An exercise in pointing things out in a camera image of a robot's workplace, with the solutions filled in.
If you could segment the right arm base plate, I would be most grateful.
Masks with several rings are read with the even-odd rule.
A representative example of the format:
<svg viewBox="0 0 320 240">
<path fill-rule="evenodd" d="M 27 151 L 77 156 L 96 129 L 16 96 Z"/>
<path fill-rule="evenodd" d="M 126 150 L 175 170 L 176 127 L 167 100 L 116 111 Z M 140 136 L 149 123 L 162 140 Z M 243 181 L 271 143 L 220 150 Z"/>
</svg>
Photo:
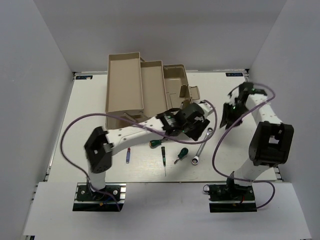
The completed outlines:
<svg viewBox="0 0 320 240">
<path fill-rule="evenodd" d="M 239 186 L 228 178 L 224 184 L 209 183 L 203 186 L 209 195 L 211 213 L 249 213 L 256 212 L 257 205 L 252 186 Z"/>
</svg>

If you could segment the blue handled long screwdriver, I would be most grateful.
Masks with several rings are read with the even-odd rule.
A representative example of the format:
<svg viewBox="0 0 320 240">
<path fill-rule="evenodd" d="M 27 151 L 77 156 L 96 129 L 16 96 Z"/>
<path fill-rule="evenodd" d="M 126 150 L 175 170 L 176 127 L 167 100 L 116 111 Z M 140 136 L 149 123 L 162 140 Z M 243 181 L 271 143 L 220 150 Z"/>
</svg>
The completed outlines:
<svg viewBox="0 0 320 240">
<path fill-rule="evenodd" d="M 126 152 L 125 162 L 126 162 L 127 164 L 129 164 L 129 163 L 130 163 L 130 159 L 131 159 L 131 148 L 129 147 L 129 148 L 127 149 L 127 152 Z"/>
</svg>

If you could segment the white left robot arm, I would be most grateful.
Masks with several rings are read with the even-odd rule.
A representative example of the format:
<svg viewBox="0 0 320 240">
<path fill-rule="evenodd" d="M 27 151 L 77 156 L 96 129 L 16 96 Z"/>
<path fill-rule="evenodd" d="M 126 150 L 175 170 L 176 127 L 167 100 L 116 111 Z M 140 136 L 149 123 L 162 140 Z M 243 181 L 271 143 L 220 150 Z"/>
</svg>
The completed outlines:
<svg viewBox="0 0 320 240">
<path fill-rule="evenodd" d="M 124 128 L 104 130 L 96 127 L 84 150 L 88 161 L 88 193 L 99 200 L 105 196 L 106 171 L 112 166 L 112 158 L 122 150 L 154 140 L 157 135 L 174 138 L 185 134 L 197 141 L 207 128 L 207 119 L 214 112 L 207 102 L 191 103 L 185 108 L 171 108 L 156 116 Z"/>
</svg>

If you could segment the beige plastic toolbox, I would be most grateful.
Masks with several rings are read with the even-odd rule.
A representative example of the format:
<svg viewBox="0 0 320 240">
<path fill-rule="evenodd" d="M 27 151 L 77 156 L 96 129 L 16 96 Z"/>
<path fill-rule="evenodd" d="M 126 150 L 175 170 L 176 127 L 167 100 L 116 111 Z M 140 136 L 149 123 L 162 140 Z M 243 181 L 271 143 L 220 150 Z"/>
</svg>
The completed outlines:
<svg viewBox="0 0 320 240">
<path fill-rule="evenodd" d="M 105 111 L 122 120 L 106 118 L 107 129 L 128 127 L 125 120 L 141 123 L 199 99 L 199 88 L 189 85 L 182 64 L 145 61 L 139 52 L 108 56 Z"/>
</svg>

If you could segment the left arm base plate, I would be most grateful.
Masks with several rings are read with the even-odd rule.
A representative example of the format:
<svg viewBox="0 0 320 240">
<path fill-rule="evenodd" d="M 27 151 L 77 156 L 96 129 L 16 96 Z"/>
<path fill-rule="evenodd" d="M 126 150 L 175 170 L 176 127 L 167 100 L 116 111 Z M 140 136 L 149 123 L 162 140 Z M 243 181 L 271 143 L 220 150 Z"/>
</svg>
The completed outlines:
<svg viewBox="0 0 320 240">
<path fill-rule="evenodd" d="M 114 199 L 107 195 L 93 191 L 87 183 L 78 183 L 76 187 L 73 212 L 120 212 L 125 203 L 125 183 L 106 184 L 102 189 L 111 194 Z"/>
</svg>

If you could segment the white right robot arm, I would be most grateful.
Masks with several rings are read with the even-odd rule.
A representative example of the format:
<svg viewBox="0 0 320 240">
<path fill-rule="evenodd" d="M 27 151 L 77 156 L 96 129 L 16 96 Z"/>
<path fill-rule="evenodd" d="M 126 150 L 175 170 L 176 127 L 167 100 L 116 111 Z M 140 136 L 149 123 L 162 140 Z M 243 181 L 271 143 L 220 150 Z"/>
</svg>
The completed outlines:
<svg viewBox="0 0 320 240">
<path fill-rule="evenodd" d="M 252 82 L 238 86 L 238 95 L 229 94 L 230 102 L 223 104 L 222 119 L 219 127 L 229 129 L 238 127 L 243 114 L 251 113 L 256 123 L 256 130 L 248 148 L 248 159 L 233 171 L 225 187 L 226 195 L 236 200 L 243 195 L 244 189 L 252 185 L 262 173 L 288 160 L 294 128 L 281 121 L 271 105 L 264 89 L 254 87 Z"/>
</svg>

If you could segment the large ratchet wrench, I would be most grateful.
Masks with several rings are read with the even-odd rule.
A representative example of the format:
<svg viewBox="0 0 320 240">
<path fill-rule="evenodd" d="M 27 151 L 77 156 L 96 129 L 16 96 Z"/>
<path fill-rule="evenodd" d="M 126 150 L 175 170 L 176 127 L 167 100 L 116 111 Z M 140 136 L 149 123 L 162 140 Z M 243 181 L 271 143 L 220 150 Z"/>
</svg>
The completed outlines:
<svg viewBox="0 0 320 240">
<path fill-rule="evenodd" d="M 208 141 L 208 139 L 213 135 L 214 133 L 214 130 L 213 128 L 209 127 L 207 130 L 206 130 L 206 133 L 205 133 L 205 136 L 204 136 L 204 139 L 203 139 L 203 142 L 200 144 L 195 156 L 192 158 L 191 160 L 191 163 L 192 165 L 196 166 L 199 164 L 199 161 L 200 161 L 200 155 L 206 145 L 206 142 Z"/>
</svg>

